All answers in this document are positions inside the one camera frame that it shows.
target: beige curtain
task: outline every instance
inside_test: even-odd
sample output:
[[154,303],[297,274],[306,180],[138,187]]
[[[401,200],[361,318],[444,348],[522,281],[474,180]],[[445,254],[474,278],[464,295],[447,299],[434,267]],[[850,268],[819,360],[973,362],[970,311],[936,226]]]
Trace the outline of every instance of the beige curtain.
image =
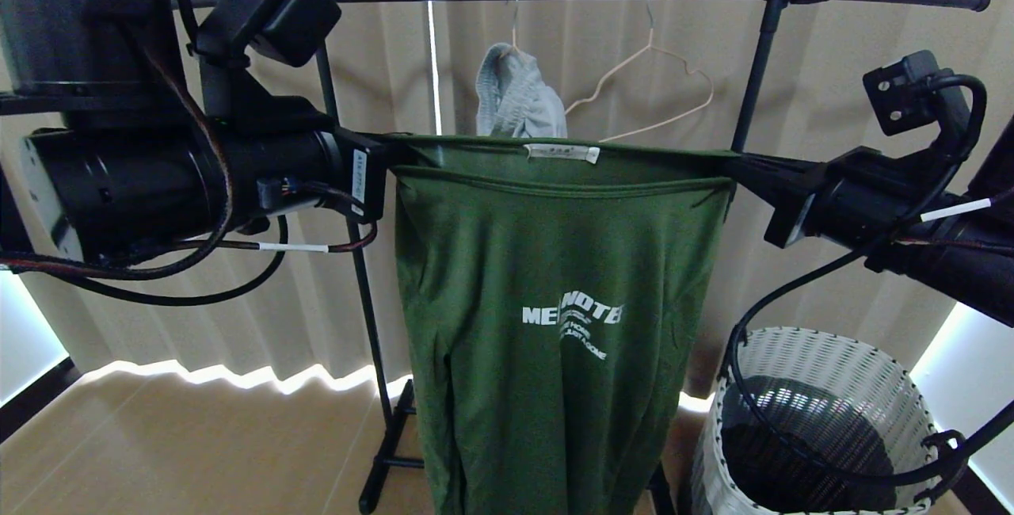
[[[475,133],[475,77],[488,46],[510,42],[513,5],[503,2],[438,5],[443,117],[456,133]],[[653,0],[657,46],[679,53],[711,75],[715,100],[668,128],[631,136],[645,147],[728,147],[757,38],[763,2]],[[790,6],[765,77],[747,150],[807,160],[829,160],[859,144],[887,154],[926,146],[933,129],[887,139],[866,100],[861,77],[906,54],[931,49],[941,65],[979,75],[991,104],[980,149],[951,187],[962,191],[1014,112],[1014,0],[993,0],[985,13],[898,5],[829,2]],[[614,64],[645,46],[644,0],[522,2],[518,45],[538,58],[542,77],[565,106],[589,96]],[[572,139],[597,140],[690,109],[708,95],[707,82],[687,78],[678,61],[645,56],[606,84],[596,102],[568,117]],[[747,306],[768,292],[828,262],[843,248],[804,240],[782,251],[763,240],[771,208],[742,191],[725,225],[704,320],[691,363],[687,389],[706,395],[729,329]],[[872,343],[911,367],[922,355],[952,299],[860,265],[776,302],[756,324],[795,324],[837,332]]]
[[[329,45],[344,125],[433,133],[426,6],[342,7]],[[445,133],[475,133],[476,71],[489,45],[509,42],[513,10],[502,2],[435,3]],[[627,143],[728,147],[763,3],[655,0],[652,10],[658,45],[708,72],[715,79],[715,100],[692,118],[630,137]],[[546,81],[565,103],[588,95],[605,70],[644,46],[647,31],[643,0],[525,2],[519,10],[519,45],[538,57]],[[976,74],[992,88],[983,143],[952,186],[962,190],[1014,109],[1005,89],[1014,75],[1012,40],[1014,0],[993,0],[985,13],[845,2],[790,6],[782,17],[747,150],[827,160],[858,144],[894,155],[925,146],[935,135],[931,129],[890,140],[880,135],[860,78],[907,53],[931,49],[942,65]],[[196,65],[185,61],[196,92]],[[312,64],[290,70],[257,60],[254,72],[269,89],[308,96],[322,107]],[[574,112],[569,132],[574,139],[600,139],[658,122],[706,96],[700,78],[685,78],[675,61],[646,57],[609,82],[596,102]],[[46,121],[4,119],[5,168],[17,172],[16,155],[10,151],[14,133],[28,133]],[[27,205],[23,188],[15,191],[19,204]],[[763,240],[769,216],[760,201],[739,193],[725,226],[694,353],[687,389],[695,395],[708,391],[725,335],[742,310],[775,285],[842,251],[816,239],[781,251]],[[301,212],[292,218],[293,241],[334,243],[346,237],[344,220],[330,212]],[[52,246],[38,220],[31,214],[28,219],[37,246],[48,251]],[[367,258],[388,377],[396,378],[408,371],[408,360],[391,230],[391,219],[385,219]],[[248,252],[217,252],[198,269],[143,288],[175,295],[222,290],[246,281],[265,263],[266,258]],[[225,364],[237,373],[270,364],[285,378],[318,362],[333,375],[369,363],[352,263],[345,255],[290,254],[258,292],[201,309],[147,308],[79,292],[35,274],[24,280],[85,370],[117,359],[178,359],[192,370]],[[839,332],[873,343],[912,366],[952,305],[951,299],[908,278],[872,274],[857,265],[783,299],[756,322]]]

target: white woven basket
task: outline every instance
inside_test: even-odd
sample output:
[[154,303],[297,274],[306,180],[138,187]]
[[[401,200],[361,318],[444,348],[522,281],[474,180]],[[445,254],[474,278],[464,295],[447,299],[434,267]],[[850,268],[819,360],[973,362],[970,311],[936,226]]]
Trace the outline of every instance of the white woven basket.
[[[824,332],[766,328],[748,334],[746,345],[739,349],[739,363],[750,393],[772,422],[783,432],[804,440],[831,464],[870,471],[877,466],[884,468],[889,459],[886,469],[896,473],[915,469],[937,457],[934,448],[923,446],[923,440],[934,433],[923,396],[896,361],[866,343]],[[819,490],[814,494],[829,497],[838,493],[836,497],[843,497],[844,483],[836,480],[839,487],[834,487],[816,470],[802,469],[792,452],[784,447],[776,450],[774,441],[766,442],[766,447],[757,452],[741,445],[749,440],[736,440],[737,447],[729,448],[736,457],[727,457],[723,443],[732,446],[732,436],[740,438],[743,430],[750,434],[763,432],[753,427],[759,427],[759,423],[742,402],[730,375],[725,375],[719,382],[694,460],[690,491],[695,515],[779,513],[757,504],[742,490],[741,486],[749,483],[753,474],[759,477],[753,480],[754,488],[757,481],[766,477],[789,480],[792,482],[789,487],[796,484],[805,487],[803,481],[810,477],[819,480],[819,485],[812,487]],[[723,442],[723,431],[727,442]],[[882,442],[882,447],[879,443],[869,445],[876,440]],[[770,457],[789,459],[769,463]],[[730,472],[730,461],[732,471],[750,476],[741,476],[737,485]],[[743,471],[744,463],[750,464],[750,471]],[[765,465],[774,467],[766,471]],[[915,498],[938,482],[935,479],[894,489],[850,488],[852,498],[872,490],[880,505],[876,511],[853,506],[841,513],[924,513],[929,511],[932,501]],[[827,491],[831,488],[837,492]],[[760,488],[754,496],[767,491],[771,490]],[[892,497],[885,499],[884,493]],[[819,512],[808,511],[809,515]]]

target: white wall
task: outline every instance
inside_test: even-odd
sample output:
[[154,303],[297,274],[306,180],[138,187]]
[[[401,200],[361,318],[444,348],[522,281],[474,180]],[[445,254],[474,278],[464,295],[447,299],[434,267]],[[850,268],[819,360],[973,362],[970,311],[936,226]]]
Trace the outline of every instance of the white wall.
[[0,272],[0,406],[66,357],[20,278]]
[[[912,372],[941,430],[970,436],[1014,400],[1014,329],[958,304]],[[1014,513],[1014,428],[969,465]]]

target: empty hanger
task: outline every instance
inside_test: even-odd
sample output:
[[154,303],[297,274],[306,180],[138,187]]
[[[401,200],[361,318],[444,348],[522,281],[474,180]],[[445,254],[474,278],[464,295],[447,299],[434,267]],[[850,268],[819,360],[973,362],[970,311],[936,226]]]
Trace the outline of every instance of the empty hanger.
[[676,117],[674,117],[674,118],[665,119],[665,121],[663,121],[663,122],[658,122],[658,123],[655,123],[655,125],[646,126],[646,128],[635,129],[635,130],[632,130],[629,133],[621,133],[621,135],[605,137],[605,139],[601,140],[601,142],[606,142],[606,140],[623,139],[623,137],[625,137],[625,136],[637,135],[637,133],[644,133],[644,132],[646,132],[646,130],[658,129],[658,128],[660,128],[660,126],[669,125],[669,123],[671,123],[671,122],[677,122],[677,121],[679,121],[679,119],[687,117],[687,115],[692,115],[692,114],[695,114],[695,112],[697,112],[697,111],[704,109],[704,107],[706,107],[708,104],[711,103],[711,99],[714,99],[714,97],[715,97],[715,84],[714,84],[713,81],[711,81],[711,78],[709,77],[709,75],[707,75],[705,72],[703,72],[701,70],[694,70],[694,71],[692,71],[691,68],[690,68],[689,61],[684,60],[683,57],[678,56],[678,54],[671,53],[668,50],[660,49],[660,47],[658,47],[658,46],[655,46],[655,16],[653,16],[653,14],[651,13],[651,0],[647,0],[646,7],[648,9],[648,24],[650,25],[650,27],[648,28],[648,46],[644,46],[643,49],[637,50],[637,52],[634,53],[633,56],[628,57],[627,60],[621,61],[621,63],[619,65],[617,65],[617,67],[613,67],[612,70],[606,71],[605,74],[602,75],[602,78],[598,79],[598,85],[595,85],[595,92],[591,93],[591,96],[590,97],[586,97],[586,99],[577,99],[577,100],[575,100],[575,102],[571,103],[570,106],[567,108],[567,111],[564,112],[564,114],[565,115],[569,115],[570,112],[572,112],[574,109],[574,107],[578,107],[579,104],[590,103],[594,99],[597,99],[598,93],[601,92],[602,85],[605,84],[605,80],[606,79],[611,78],[612,75],[615,74],[617,71],[623,70],[623,68],[626,67],[627,64],[630,64],[631,61],[637,60],[638,57],[641,57],[641,56],[643,56],[644,53],[648,53],[648,52],[661,53],[661,54],[664,54],[664,56],[674,57],[674,58],[676,58],[676,60],[681,61],[681,63],[683,64],[683,72],[684,72],[684,74],[687,74],[687,75],[693,75],[693,74],[703,75],[704,78],[708,79],[708,86],[710,88],[710,93],[708,93],[708,98],[705,100],[705,102],[703,102],[701,104],[698,104],[698,106],[693,107],[693,109],[691,109],[691,111],[684,111],[681,114],[676,115]]
[[510,24],[510,49],[507,52],[500,54],[500,60],[507,57],[507,54],[518,53],[521,54],[521,50],[517,49],[517,6],[520,5],[521,0],[514,0],[514,20]]

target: green t-shirt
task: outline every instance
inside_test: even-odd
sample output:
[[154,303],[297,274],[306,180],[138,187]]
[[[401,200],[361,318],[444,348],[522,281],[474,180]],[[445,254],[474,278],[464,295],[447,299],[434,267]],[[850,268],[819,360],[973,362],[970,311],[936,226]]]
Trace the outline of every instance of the green t-shirt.
[[437,512],[629,514],[676,411],[729,153],[400,136],[396,250]]

